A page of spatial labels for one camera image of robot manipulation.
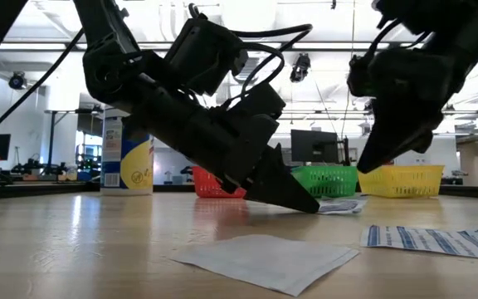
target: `desk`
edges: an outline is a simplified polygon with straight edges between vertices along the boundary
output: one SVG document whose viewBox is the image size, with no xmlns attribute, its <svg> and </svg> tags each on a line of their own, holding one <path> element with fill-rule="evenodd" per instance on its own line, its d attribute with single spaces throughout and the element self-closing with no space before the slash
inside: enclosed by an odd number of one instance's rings
<svg viewBox="0 0 478 299">
<path fill-rule="evenodd" d="M 371 224 L 478 228 L 478 199 L 370 199 L 357 217 L 194 194 L 0 199 L 0 299 L 290 298 L 167 259 L 186 245 L 253 233 L 361 251 L 300 298 L 478 299 L 478 259 L 360 248 Z"/>
</svg>

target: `cleaning product can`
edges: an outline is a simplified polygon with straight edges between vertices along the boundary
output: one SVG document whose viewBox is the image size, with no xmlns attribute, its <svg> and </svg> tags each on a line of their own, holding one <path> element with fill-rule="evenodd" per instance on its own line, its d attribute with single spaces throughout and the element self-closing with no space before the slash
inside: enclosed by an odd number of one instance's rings
<svg viewBox="0 0 478 299">
<path fill-rule="evenodd" d="M 103 120 L 100 192 L 107 196 L 150 195 L 153 192 L 154 137 L 128 139 L 123 117 L 129 114 L 107 107 Z"/>
</svg>

